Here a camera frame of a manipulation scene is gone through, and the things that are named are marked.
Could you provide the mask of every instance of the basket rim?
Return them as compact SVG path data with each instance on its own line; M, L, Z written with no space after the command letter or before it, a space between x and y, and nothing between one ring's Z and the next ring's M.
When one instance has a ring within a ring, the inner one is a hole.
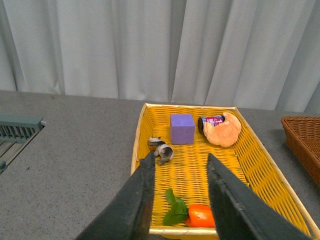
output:
M307 211L307 209L305 208L305 206L303 205L303 203L299 199L299 197L296 194L296 192L294 191L294 189L289 184L289 182L286 179L286 177L281 172L281 170L278 167L278 165L276 164L276 162L273 160L271 155L268 153L268 151L265 148L265 146L262 144L262 142L260 141L258 136L255 134L253 129L250 127L250 125L248 124L246 119L242 116L242 114L240 113L238 108L235 107L235 106L233 106L233 107L230 107L230 106L223 107L223 106L209 106L209 105L201 106L201 105L176 105L176 104L144 103L144 105L142 106L140 115L139 115L139 120L138 120L138 123L137 123L136 132L135 132L135 140L134 140L134 144L133 144L130 175L132 175L134 173L134 171L136 170L136 163L137 163L137 160L138 160L139 137L140 137L140 132L141 132L140 131L140 127L141 127L142 119L143 119L143 116L144 116L146 108L152 108L152 107L201 108L201 109L216 109L216 110L231 110L231 111L234 111L237 114L237 116L243 121L243 123L245 124L245 126L247 127L249 132L252 134L253 138L256 140L257 144L259 145L259 147L261 148L263 153L265 154L267 160L269 161L269 163L271 164L271 166L273 167L275 172L278 174L278 177L280 178L280 180L284 184L284 187L287 189L288 193L292 197L292 199L295 202L298 210L301 212L301 214L303 215L303 217L305 218L305 220L309 224L309 227L312 230L312 233L313 233L314 237L317 238L317 239L320 239L320 229L318 228L318 226L316 225L316 223L314 222L314 220L310 216L309 212ZM164 227L153 227L153 226L151 226L150 229L149 229L149 233L150 234L157 234L157 235L177 235L177 236L179 236L182 233L183 233L183 235L195 235L195 233L200 234L202 230L206 231L206 232L203 232L203 233L207 233L208 232L208 235L217 234L217 231L216 231L215 228L198 228L198 227L197 228L189 228L189 227L187 228L187 227L165 227L165 226Z

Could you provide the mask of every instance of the white curtain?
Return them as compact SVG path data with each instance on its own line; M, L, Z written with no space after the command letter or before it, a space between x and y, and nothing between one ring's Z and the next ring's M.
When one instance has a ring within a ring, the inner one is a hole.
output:
M320 1L0 0L0 90L320 113Z

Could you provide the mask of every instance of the purple foam block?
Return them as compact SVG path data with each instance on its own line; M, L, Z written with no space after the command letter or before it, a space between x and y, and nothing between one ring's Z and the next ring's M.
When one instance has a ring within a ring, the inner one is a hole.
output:
M195 140L195 128L195 122L191 114L171 114L171 143L173 145L193 144Z

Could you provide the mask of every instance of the gray countertop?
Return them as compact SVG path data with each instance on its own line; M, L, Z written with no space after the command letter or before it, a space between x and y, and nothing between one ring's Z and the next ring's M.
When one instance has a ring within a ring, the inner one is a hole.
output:
M0 175L0 240L74 239L129 178L144 103L0 91L0 113L47 123ZM320 226L320 188L285 144L281 124L303 113L239 111Z

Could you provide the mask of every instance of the croissant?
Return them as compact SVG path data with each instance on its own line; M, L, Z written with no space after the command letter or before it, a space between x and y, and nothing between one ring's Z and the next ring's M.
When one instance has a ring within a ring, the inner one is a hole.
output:
M217 126L206 122L203 133L211 144L228 148L237 142L242 127L238 118L232 113L224 112L223 116L224 122Z

